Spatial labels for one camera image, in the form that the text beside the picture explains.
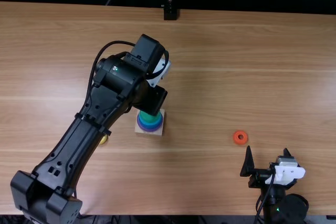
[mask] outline orange ring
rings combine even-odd
[[[245,131],[236,131],[233,134],[233,141],[235,141],[236,144],[246,144],[247,140],[248,137]]]

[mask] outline wood grain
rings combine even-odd
[[[236,130],[260,168],[289,148],[307,170],[290,192],[311,215],[335,214],[335,16],[181,10],[164,22],[160,9],[31,3],[0,3],[0,214],[19,213],[9,182],[72,122],[99,49],[142,33],[173,64],[164,136],[122,116],[78,183],[83,214],[254,214]]]

